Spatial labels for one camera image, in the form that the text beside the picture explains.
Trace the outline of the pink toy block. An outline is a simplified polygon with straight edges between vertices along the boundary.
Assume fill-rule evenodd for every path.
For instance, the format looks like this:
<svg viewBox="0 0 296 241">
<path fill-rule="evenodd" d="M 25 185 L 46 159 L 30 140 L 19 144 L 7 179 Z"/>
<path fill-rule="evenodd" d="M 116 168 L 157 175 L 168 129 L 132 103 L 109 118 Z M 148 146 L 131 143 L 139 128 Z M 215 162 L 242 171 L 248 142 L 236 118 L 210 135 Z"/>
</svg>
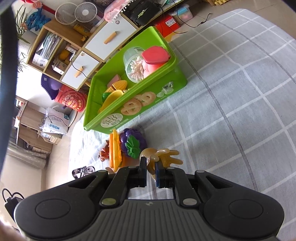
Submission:
<svg viewBox="0 0 296 241">
<path fill-rule="evenodd" d="M 119 81 L 119 80 L 121 80 L 121 76 L 118 75 L 118 74 L 116 74 L 116 75 L 115 75 L 115 76 L 109 81 L 109 83 L 107 84 L 107 87 L 108 87 L 108 88 L 111 87 L 112 84 L 114 84 L 115 82 L 117 82 L 117 81 Z"/>
</svg>

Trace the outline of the potted green plant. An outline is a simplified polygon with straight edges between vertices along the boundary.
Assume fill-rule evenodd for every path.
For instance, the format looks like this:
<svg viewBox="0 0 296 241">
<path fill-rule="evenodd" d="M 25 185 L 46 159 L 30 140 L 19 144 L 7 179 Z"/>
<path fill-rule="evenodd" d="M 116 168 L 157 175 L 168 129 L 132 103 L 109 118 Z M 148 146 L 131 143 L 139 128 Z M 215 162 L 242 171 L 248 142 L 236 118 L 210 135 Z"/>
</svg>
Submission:
<svg viewBox="0 0 296 241">
<path fill-rule="evenodd" d="M 15 24 L 18 37 L 18 72 L 23 72 L 25 67 L 25 59 L 27 58 L 27 51 L 30 47 L 30 42 L 27 41 L 23 34 L 27 31 L 28 13 L 26 7 L 23 5 L 15 13 Z"/>
</svg>

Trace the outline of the blue plush toy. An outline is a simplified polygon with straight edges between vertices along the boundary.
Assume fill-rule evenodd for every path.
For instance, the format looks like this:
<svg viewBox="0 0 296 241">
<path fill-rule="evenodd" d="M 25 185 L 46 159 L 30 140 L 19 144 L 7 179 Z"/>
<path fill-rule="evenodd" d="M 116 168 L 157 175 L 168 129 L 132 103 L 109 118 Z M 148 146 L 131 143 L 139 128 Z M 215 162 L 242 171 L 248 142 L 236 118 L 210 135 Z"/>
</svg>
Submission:
<svg viewBox="0 0 296 241">
<path fill-rule="evenodd" d="M 41 30 L 44 24 L 51 21 L 50 18 L 47 18 L 42 14 L 42 8 L 38 8 L 38 10 L 32 13 L 26 21 L 26 26 L 28 30 L 35 29 L 36 31 Z"/>
</svg>

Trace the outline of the white round fan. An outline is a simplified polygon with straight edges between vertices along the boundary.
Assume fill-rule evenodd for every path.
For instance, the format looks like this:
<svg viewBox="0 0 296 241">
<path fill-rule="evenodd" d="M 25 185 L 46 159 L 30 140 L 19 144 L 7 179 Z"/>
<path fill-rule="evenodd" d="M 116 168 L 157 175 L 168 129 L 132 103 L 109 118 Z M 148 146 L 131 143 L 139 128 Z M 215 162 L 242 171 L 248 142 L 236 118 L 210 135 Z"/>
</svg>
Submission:
<svg viewBox="0 0 296 241">
<path fill-rule="evenodd" d="M 74 16 L 79 22 L 88 23 L 96 18 L 97 7 L 94 3 L 83 2 L 76 7 Z"/>
</svg>

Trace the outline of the purple bag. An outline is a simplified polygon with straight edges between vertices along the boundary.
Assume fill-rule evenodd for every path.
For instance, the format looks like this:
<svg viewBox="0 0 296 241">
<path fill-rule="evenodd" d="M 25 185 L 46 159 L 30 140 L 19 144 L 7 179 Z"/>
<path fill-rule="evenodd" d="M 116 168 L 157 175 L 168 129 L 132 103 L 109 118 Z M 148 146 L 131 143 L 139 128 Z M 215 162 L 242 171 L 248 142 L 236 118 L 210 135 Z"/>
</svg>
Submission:
<svg viewBox="0 0 296 241">
<path fill-rule="evenodd" d="M 50 99 L 54 100 L 57 97 L 60 88 L 62 87 L 62 83 L 45 74 L 42 74 L 41 86 L 48 93 Z"/>
</svg>

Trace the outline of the clear cotton swab jar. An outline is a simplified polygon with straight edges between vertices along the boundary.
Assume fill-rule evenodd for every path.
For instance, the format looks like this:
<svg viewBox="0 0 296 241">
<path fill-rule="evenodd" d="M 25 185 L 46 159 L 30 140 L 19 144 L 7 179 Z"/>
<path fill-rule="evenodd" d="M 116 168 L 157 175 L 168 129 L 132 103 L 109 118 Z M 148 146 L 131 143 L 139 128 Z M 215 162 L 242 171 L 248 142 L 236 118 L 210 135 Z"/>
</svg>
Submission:
<svg viewBox="0 0 296 241">
<path fill-rule="evenodd" d="M 132 47 L 127 49 L 123 55 L 126 75 L 134 83 L 139 83 L 144 79 L 143 51 L 144 49 L 140 47 Z"/>
</svg>

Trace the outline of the purple toy grapes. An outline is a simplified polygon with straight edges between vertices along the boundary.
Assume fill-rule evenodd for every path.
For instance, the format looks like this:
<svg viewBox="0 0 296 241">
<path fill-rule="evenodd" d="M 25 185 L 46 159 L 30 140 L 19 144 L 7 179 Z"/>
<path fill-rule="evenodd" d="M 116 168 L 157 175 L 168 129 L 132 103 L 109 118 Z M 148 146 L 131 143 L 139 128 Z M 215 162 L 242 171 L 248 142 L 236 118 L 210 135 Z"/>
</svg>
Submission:
<svg viewBox="0 0 296 241">
<path fill-rule="evenodd" d="M 119 135 L 121 151 L 133 159 L 137 159 L 140 153 L 147 148 L 147 142 L 140 131 L 135 128 L 126 128 Z"/>
</svg>

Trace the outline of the white paper bag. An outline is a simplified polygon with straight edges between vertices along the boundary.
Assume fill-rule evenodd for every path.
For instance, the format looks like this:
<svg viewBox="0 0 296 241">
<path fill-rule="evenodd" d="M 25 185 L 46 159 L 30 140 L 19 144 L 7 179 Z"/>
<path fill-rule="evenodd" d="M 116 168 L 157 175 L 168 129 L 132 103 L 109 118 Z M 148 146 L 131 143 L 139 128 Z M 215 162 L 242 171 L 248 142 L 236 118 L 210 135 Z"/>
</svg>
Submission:
<svg viewBox="0 0 296 241">
<path fill-rule="evenodd" d="M 68 115 L 52 108 L 46 108 L 45 116 L 39 124 L 41 135 L 46 138 L 52 134 L 65 135 L 68 132 L 69 123 Z"/>
</svg>

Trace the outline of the grey checked floor mat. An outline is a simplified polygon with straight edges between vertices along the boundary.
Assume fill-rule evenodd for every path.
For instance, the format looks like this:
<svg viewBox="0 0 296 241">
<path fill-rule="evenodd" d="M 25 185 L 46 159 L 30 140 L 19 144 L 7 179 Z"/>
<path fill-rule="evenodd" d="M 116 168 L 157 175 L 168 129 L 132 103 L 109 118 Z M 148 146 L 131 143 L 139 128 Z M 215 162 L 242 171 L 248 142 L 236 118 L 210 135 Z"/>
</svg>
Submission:
<svg viewBox="0 0 296 241">
<path fill-rule="evenodd" d="M 280 240 L 295 238 L 295 39 L 235 9 L 170 42 L 187 84 L 173 75 L 138 116 L 116 110 L 110 129 L 136 128 L 149 147 L 179 151 L 202 169 L 276 199 Z"/>
</svg>

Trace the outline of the pink jar red lid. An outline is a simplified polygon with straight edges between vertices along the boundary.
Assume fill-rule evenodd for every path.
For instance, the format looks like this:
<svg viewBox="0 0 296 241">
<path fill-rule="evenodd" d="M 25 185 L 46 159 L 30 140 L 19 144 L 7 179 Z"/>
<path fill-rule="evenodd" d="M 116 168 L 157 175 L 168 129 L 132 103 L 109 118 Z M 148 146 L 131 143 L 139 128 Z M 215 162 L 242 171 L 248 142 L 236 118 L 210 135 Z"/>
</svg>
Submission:
<svg viewBox="0 0 296 241">
<path fill-rule="evenodd" d="M 170 59 L 170 54 L 160 46 L 152 46 L 141 53 L 144 78 L 154 73 Z"/>
</svg>

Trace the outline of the orange toy slice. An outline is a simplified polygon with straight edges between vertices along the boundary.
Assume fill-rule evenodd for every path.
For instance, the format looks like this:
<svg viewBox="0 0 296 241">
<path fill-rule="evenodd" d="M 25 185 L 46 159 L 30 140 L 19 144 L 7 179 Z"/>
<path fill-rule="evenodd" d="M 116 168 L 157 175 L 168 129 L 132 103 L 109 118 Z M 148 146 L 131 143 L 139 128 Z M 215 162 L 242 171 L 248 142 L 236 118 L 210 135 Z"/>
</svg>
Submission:
<svg viewBox="0 0 296 241">
<path fill-rule="evenodd" d="M 116 172 L 121 165 L 122 155 L 120 148 L 119 134 L 116 129 L 112 130 L 112 133 L 109 137 L 109 164 L 110 168 Z"/>
</svg>

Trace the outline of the yellow toy corn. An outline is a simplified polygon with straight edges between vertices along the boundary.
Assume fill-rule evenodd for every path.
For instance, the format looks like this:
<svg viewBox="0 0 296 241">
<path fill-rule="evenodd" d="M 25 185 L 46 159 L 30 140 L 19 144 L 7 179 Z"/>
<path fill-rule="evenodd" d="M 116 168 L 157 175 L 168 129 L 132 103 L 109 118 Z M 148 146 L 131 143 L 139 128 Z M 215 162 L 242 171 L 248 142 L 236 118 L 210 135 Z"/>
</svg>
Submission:
<svg viewBox="0 0 296 241">
<path fill-rule="evenodd" d="M 126 80 L 118 80 L 114 82 L 110 87 L 107 88 L 105 92 L 114 92 L 116 90 L 125 90 L 127 88 Z"/>
</svg>

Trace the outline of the yellow toy plate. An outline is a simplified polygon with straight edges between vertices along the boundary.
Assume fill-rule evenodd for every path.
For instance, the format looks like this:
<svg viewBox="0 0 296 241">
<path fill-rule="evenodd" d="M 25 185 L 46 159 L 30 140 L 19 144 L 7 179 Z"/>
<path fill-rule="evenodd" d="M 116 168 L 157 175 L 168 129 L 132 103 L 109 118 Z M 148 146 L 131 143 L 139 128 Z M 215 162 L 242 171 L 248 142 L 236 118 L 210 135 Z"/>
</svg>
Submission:
<svg viewBox="0 0 296 241">
<path fill-rule="evenodd" d="M 114 90 L 113 92 L 108 92 L 108 96 L 106 97 L 105 101 L 103 102 L 102 107 L 98 110 L 98 113 L 101 113 L 103 110 L 105 110 L 109 105 L 112 104 L 115 100 L 123 96 L 124 92 L 122 90 Z"/>
</svg>

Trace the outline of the tan toy hand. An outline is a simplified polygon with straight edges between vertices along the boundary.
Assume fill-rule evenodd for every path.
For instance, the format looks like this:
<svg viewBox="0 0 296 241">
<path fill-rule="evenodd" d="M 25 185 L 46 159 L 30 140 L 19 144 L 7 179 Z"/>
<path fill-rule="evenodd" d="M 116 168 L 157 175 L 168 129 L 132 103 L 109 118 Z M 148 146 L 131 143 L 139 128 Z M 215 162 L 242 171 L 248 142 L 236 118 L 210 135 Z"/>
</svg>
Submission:
<svg viewBox="0 0 296 241">
<path fill-rule="evenodd" d="M 173 156 L 178 156 L 179 151 L 168 148 L 154 149 L 146 148 L 141 153 L 139 158 L 145 157 L 147 159 L 147 170 L 151 176 L 156 179 L 155 163 L 162 163 L 164 168 L 168 168 L 171 164 L 182 165 L 183 161 Z"/>
</svg>

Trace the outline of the brown toy crab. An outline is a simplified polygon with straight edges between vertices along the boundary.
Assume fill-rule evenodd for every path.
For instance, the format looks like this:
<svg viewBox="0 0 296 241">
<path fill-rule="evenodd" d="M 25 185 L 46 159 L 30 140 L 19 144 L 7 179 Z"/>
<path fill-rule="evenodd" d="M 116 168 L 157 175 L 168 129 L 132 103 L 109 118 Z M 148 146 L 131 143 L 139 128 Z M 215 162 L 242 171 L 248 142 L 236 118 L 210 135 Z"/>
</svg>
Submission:
<svg viewBox="0 0 296 241">
<path fill-rule="evenodd" d="M 99 158 L 102 162 L 109 159 L 109 140 L 106 140 L 105 146 L 100 150 Z"/>
</svg>

